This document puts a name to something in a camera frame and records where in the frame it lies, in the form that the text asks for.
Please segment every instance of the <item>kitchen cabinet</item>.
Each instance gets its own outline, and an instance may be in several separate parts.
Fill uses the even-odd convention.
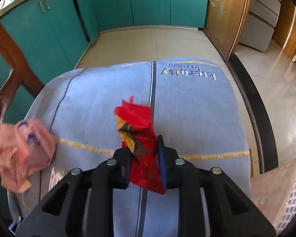
[[[46,16],[50,11],[44,0],[29,0],[0,20],[43,84],[73,68]]]
[[[91,0],[99,31],[133,26],[130,0]]]
[[[77,3],[85,30],[90,42],[93,44],[95,43],[99,33],[91,0],[77,0]]]
[[[171,0],[171,25],[203,28],[208,0]]]
[[[170,0],[131,0],[134,25],[170,25]]]
[[[51,32],[58,39],[73,69],[88,47],[73,0],[43,0],[43,4],[47,9],[44,16],[48,18]]]

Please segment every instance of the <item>blue tablecloth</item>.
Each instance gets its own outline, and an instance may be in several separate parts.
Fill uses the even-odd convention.
[[[218,166],[248,195],[250,159],[245,130],[234,91],[221,68],[195,58],[171,58],[133,62],[102,68],[76,69],[49,82],[31,106],[26,118],[40,119],[60,138],[116,150],[121,139],[116,131],[114,108],[121,100],[149,105],[156,134],[178,154],[223,154],[234,158],[195,160],[209,170]],[[52,167],[69,172],[95,168],[108,155],[58,144],[51,166],[31,176],[32,187],[17,200],[23,216],[48,192]],[[16,200],[9,195],[13,218]],[[178,191],[165,195],[130,184],[114,190],[115,236],[177,236]]]

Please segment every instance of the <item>metal rivet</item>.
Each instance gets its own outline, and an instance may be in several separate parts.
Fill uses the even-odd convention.
[[[117,161],[115,159],[110,159],[106,162],[109,166],[114,166],[116,165]]]
[[[177,164],[177,165],[184,165],[185,164],[185,160],[183,160],[183,159],[176,159],[175,160],[175,164]]]
[[[71,170],[72,175],[79,175],[80,173],[81,173],[81,169],[79,168],[74,168],[73,170]]]
[[[215,175],[221,174],[221,169],[218,167],[213,167],[211,170]]]

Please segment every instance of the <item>brown wooden chair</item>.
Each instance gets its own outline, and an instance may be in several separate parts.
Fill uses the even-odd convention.
[[[0,89],[0,124],[3,122],[4,115],[10,106],[16,91],[20,85],[24,85],[25,88],[36,97],[43,88],[43,84],[31,71],[26,59],[5,31],[0,23],[0,54],[10,66],[11,71],[7,81]]]

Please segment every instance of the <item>red object on countertop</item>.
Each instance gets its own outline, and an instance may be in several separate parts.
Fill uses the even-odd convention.
[[[157,166],[157,137],[151,122],[151,108],[122,101],[122,106],[114,110],[117,130],[123,138],[122,147],[133,153],[130,181],[159,194],[164,194],[160,172]]]

